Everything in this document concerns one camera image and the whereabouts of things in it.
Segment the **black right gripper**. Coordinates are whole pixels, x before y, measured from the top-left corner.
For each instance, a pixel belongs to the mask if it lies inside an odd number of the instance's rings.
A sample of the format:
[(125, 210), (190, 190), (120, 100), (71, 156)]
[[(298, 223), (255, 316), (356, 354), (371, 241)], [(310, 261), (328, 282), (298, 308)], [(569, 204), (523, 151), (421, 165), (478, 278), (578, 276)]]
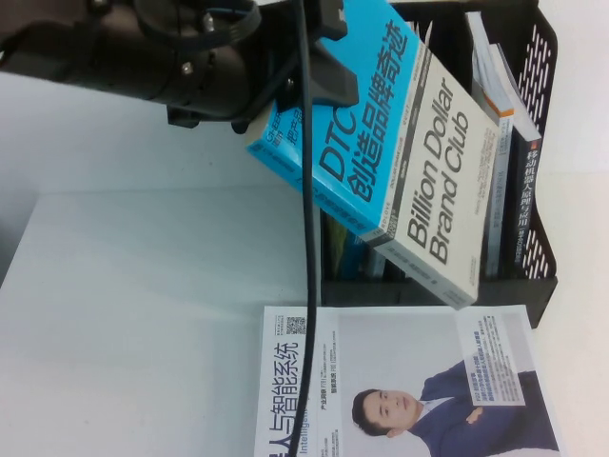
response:
[[(308, 1), (312, 100), (321, 106), (359, 102), (357, 75), (324, 44), (347, 36), (343, 1)], [(187, 57), (181, 81), (185, 99), (167, 105), (167, 122), (193, 129), (201, 123), (229, 123), (238, 133), (280, 95), (295, 93), (297, 26), (289, 18), (265, 18), (247, 39)]]

